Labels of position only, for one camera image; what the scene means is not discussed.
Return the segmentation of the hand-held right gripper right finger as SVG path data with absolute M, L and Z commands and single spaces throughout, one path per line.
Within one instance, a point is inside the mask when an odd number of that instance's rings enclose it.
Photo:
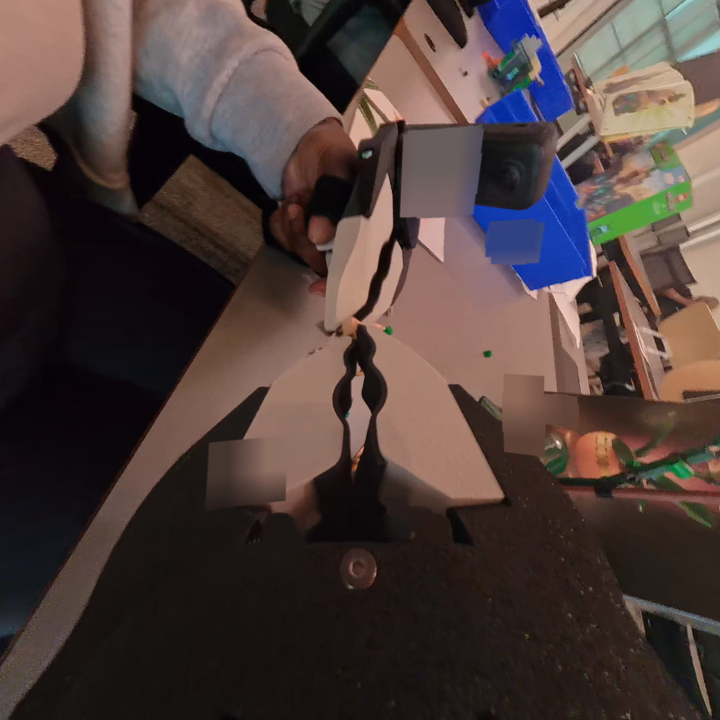
M 416 518 L 494 506 L 506 494 L 445 378 L 380 329 L 357 328 L 370 419 L 354 478 L 354 515 L 374 536 L 410 532 Z

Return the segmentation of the person's left forearm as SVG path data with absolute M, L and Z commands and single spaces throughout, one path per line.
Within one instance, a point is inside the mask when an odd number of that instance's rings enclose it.
M 240 1 L 134 1 L 132 39 L 134 92 L 203 146 L 244 159 L 274 199 L 301 139 L 340 119 Z

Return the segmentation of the grey desk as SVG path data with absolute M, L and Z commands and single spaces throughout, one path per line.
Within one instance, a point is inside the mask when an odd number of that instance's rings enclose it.
M 112 489 L 1 661 L 1 718 L 10 719 L 66 645 L 132 517 L 162 476 L 258 387 L 329 342 L 311 279 L 264 247 L 229 299 Z M 500 401 L 505 374 L 544 377 L 546 390 L 586 392 L 580 352 L 552 298 L 535 300 L 509 267 L 491 265 L 471 220 L 448 222 L 445 260 L 412 254 L 389 317 L 394 338 L 474 397 Z M 482 352 L 491 350 L 492 357 Z

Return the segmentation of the person's left hand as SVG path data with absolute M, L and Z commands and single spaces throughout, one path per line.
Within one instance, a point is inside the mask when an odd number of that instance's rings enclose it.
M 342 124 L 321 121 L 299 142 L 282 180 L 282 199 L 268 216 L 268 238 L 318 275 L 310 293 L 326 293 L 328 264 L 320 249 L 336 236 L 357 175 L 357 150 Z

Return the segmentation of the white instruction booklet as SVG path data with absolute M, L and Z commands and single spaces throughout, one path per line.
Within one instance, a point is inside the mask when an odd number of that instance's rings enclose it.
M 444 217 L 420 219 L 418 241 L 441 263 L 444 262 L 445 234 L 446 219 Z

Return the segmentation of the black monitor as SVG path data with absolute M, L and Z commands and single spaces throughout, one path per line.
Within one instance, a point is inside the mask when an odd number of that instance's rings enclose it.
M 265 19 L 301 74 L 343 114 L 390 41 L 409 1 L 268 1 Z

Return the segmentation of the white crumpled paper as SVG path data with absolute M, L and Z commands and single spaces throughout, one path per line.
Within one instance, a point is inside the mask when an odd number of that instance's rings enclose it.
M 531 290 L 524 282 L 521 282 L 526 293 L 533 299 L 537 299 L 540 293 L 548 294 L 563 318 L 576 348 L 582 348 L 581 321 L 576 298 L 581 289 L 591 278 L 589 276 L 571 280 L 565 283 L 553 284 L 539 290 Z

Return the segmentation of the small green brick model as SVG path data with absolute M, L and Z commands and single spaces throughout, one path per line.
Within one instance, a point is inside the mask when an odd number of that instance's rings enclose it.
M 543 41 L 536 36 L 524 35 L 521 40 L 513 41 L 512 49 L 500 59 L 493 59 L 484 53 L 487 74 L 504 97 L 519 89 L 526 89 L 532 83 L 544 86 L 541 78 L 542 65 L 538 51 Z

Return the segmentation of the person's dark trousers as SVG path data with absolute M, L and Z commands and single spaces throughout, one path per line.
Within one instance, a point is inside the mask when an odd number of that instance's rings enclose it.
M 1 147 L 1 650 L 234 290 Z

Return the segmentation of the brown wooden table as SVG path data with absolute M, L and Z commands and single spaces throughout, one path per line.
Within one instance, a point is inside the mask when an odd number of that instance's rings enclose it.
M 621 235 L 617 242 L 622 275 L 645 313 L 648 314 L 653 323 L 659 322 L 661 320 L 661 309 L 639 252 L 634 249 L 624 235 Z
M 617 263 L 612 261 L 607 268 L 610 272 L 642 396 L 648 401 L 659 401 L 660 387 L 665 376 L 665 368 L 657 347 L 660 335 L 651 328 L 649 320 Z

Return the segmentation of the dark plant toy box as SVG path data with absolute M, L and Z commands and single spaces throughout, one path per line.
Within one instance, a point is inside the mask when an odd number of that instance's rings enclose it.
M 540 455 L 627 596 L 719 621 L 719 395 L 581 395 Z

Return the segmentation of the green toy box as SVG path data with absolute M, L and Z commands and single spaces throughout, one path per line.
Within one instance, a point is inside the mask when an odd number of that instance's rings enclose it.
M 620 157 L 575 189 L 594 246 L 666 220 L 693 204 L 690 175 L 665 141 Z

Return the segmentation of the pale toy box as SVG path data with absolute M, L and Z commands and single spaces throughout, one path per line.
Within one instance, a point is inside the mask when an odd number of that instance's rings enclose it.
M 693 86 L 666 62 L 600 81 L 589 100 L 592 125 L 602 138 L 687 129 L 696 119 Z

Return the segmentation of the white metal bar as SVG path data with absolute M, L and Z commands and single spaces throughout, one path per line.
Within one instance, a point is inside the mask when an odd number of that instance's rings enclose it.
M 719 718 L 719 622 L 625 596 L 625 605 L 665 669 L 706 719 Z

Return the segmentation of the person's grey sweater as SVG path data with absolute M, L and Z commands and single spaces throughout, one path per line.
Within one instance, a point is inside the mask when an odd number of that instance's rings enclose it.
M 131 217 L 133 14 L 133 1 L 1 2 L 1 144 L 44 123 L 80 190 Z

